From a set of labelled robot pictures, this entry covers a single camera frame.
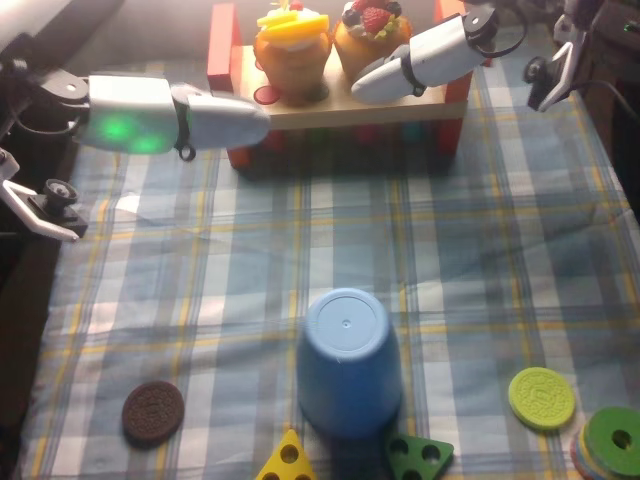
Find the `wooden stand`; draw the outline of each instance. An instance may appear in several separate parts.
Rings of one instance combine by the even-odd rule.
[[[458,0],[437,0],[434,21],[440,22],[456,13],[465,13],[464,3]],[[235,9],[232,6],[216,5],[209,48],[209,83],[212,89],[220,90],[223,86],[225,91],[254,99],[255,92],[268,86],[269,82],[264,72],[256,66],[253,47],[240,47],[237,44],[235,25]],[[233,33],[226,33],[229,38],[221,41],[221,31]],[[375,124],[430,120],[437,122],[438,151],[453,155],[458,147],[467,109],[471,75],[469,73],[448,85],[429,88],[422,97],[407,96],[385,105],[366,105],[355,101],[351,96],[350,85],[344,77],[340,59],[334,49],[324,72],[329,88],[328,97],[304,107],[291,107],[280,100],[263,105],[271,116],[272,126],[272,133],[265,142],[270,146],[283,147],[283,130],[353,126],[365,129]],[[228,156],[233,168],[245,169],[251,164],[249,148],[228,150]]]

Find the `brown cookie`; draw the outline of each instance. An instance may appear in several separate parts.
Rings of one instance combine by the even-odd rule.
[[[122,407],[122,429],[137,448],[154,448],[173,435],[184,418],[184,400],[175,386],[149,382],[129,394]]]

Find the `yellow fruit topping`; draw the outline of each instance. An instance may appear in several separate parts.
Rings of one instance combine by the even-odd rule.
[[[262,30],[258,36],[267,42],[294,44],[325,33],[329,30],[329,16],[317,17],[280,23]]]
[[[291,12],[284,12],[281,15],[271,15],[268,17],[262,17],[258,19],[259,27],[273,27],[281,23],[295,22],[298,19],[298,12],[295,10]]]

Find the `wooden shelf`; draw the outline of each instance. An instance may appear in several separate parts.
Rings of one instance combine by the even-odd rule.
[[[466,101],[445,103],[446,86],[429,88],[422,97],[408,96],[384,105],[359,103],[351,96],[335,49],[329,56],[324,76],[331,92],[325,100],[305,107],[291,107],[282,101],[264,106],[274,130],[453,119],[464,117],[467,109]],[[243,47],[240,92],[236,93],[253,99],[254,92],[268,84],[264,72],[255,66],[253,47]]]

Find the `yellow triangle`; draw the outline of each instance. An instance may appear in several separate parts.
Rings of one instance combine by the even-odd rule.
[[[256,480],[316,480],[311,462],[294,430],[285,433]]]

